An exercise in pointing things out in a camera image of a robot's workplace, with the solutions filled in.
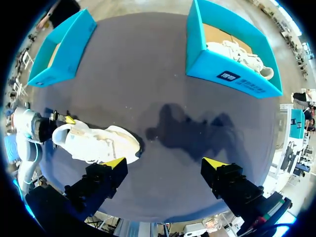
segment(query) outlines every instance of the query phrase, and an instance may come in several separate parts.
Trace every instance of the shoe lace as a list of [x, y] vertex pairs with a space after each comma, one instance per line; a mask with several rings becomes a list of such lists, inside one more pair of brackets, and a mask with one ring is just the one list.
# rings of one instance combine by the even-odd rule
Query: shoe lace
[[[115, 149], [114, 149], [114, 141], [112, 139], [105, 139], [105, 140], [98, 140], [98, 142], [105, 141], [108, 148], [111, 149], [112, 152], [108, 152], [107, 155], [110, 157], [113, 154], [113, 158], [116, 159], [116, 154], [115, 154]], [[93, 164], [93, 163], [103, 163], [104, 161], [101, 159], [93, 159], [93, 160], [87, 160], [88, 158], [85, 158], [85, 162], [88, 164]]]

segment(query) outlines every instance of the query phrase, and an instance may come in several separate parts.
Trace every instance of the white shoes in box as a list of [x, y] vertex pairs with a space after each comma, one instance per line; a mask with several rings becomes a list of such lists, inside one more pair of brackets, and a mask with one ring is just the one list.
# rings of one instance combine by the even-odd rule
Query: white shoes in box
[[236, 41], [230, 42], [224, 40], [223, 43], [208, 42], [206, 45], [208, 50], [231, 58], [251, 68], [267, 80], [270, 80], [274, 76], [273, 69], [265, 67], [258, 55], [247, 53]]
[[84, 122], [75, 122], [58, 127], [52, 135], [53, 142], [74, 159], [104, 163], [124, 157], [127, 164], [138, 159], [139, 142], [125, 129], [113, 125], [105, 130], [91, 129]]

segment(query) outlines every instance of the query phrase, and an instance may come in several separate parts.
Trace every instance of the table surface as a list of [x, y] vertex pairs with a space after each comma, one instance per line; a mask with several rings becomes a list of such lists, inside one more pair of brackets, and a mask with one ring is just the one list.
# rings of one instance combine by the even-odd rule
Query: table surface
[[[277, 100], [187, 77], [186, 19], [139, 13], [99, 21], [76, 78], [38, 91], [32, 109], [42, 115], [68, 110], [92, 127], [114, 124], [143, 140], [142, 156], [102, 212], [179, 222], [227, 209], [200, 175], [203, 156], [237, 163], [256, 185], [268, 174]], [[88, 166], [51, 142], [43, 153], [42, 172], [61, 190]]]

